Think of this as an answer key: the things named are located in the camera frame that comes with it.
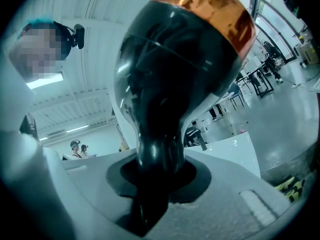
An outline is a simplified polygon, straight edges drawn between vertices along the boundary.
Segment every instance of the ceiling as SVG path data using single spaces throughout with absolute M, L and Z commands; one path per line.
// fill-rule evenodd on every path
M 8 25 L 2 47 L 16 40 L 26 20 L 51 17 L 85 27 L 84 48 L 73 48 L 59 67 L 63 81 L 34 89 L 30 108 L 39 138 L 63 138 L 66 131 L 116 122 L 109 84 L 126 29 L 148 0 L 26 0 Z

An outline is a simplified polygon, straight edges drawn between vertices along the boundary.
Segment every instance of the floor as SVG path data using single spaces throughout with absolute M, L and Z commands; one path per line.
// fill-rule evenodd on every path
M 312 86 L 320 78 L 319 72 L 319 65 L 303 68 L 298 61 L 293 61 L 279 71 L 283 83 L 277 83 L 273 75 L 268 77 L 273 92 L 258 98 L 249 85 L 252 94 L 247 87 L 241 89 L 248 107 L 243 108 L 238 97 L 235 98 L 236 110 L 230 102 L 229 108 L 226 102 L 222 104 L 223 109 L 230 112 L 235 135 L 241 134 L 240 130 L 249 133 L 261 176 L 272 169 L 286 168 L 286 165 L 297 171 L 300 170 L 297 163 L 304 163 L 305 166 L 304 154 L 314 145 L 318 135 L 318 102 Z M 301 85 L 292 88 L 293 83 Z M 207 127 L 207 131 L 202 134 L 207 143 L 232 136 L 225 120 L 213 122 L 209 112 L 200 116 L 198 122 Z

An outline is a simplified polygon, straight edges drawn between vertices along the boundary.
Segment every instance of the gray floor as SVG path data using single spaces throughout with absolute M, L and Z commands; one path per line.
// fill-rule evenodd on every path
M 248 88 L 242 89 L 247 108 L 242 107 L 238 97 L 235 98 L 236 111 L 230 107 L 230 103 L 229 110 L 226 103 L 223 104 L 222 107 L 230 112 L 235 135 L 240 134 L 240 129 L 249 133 L 261 175 L 294 159 L 300 163 L 303 157 L 299 156 L 304 156 L 306 150 L 316 142 L 319 111 L 317 96 L 311 91 L 311 86 L 319 79 L 319 70 L 319 65 L 302 68 L 298 61 L 293 61 L 279 71 L 283 83 L 276 83 L 273 75 L 268 77 L 274 91 L 263 98 L 257 97 L 251 85 L 251 95 Z M 301 84 L 314 76 L 307 83 L 292 88 L 292 83 Z M 232 136 L 223 119 L 216 122 L 211 119 L 209 112 L 199 117 L 200 121 L 208 124 L 208 131 L 202 134 L 205 141 L 211 143 Z

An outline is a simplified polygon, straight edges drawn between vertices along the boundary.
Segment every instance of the blue chair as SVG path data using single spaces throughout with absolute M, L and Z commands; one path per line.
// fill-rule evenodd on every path
M 240 87 L 235 83 L 233 82 L 230 86 L 230 89 L 228 90 L 228 93 L 234 93 L 229 99 L 231 100 L 231 103 L 232 103 L 232 106 L 234 108 L 234 110 L 236 110 L 236 107 L 237 107 L 237 104 L 234 100 L 234 98 L 236 97 L 239 97 L 240 101 L 241 101 L 241 104 L 243 107 L 245 107 L 244 103 L 242 102 L 242 99 L 243 101 L 245 102 L 245 99 L 244 99 L 244 96 L 240 90 Z

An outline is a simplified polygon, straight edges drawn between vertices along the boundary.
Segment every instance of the copper band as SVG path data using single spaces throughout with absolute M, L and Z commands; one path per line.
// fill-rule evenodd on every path
M 244 60 L 256 31 L 253 20 L 239 0 L 152 0 L 193 12 L 217 29 Z

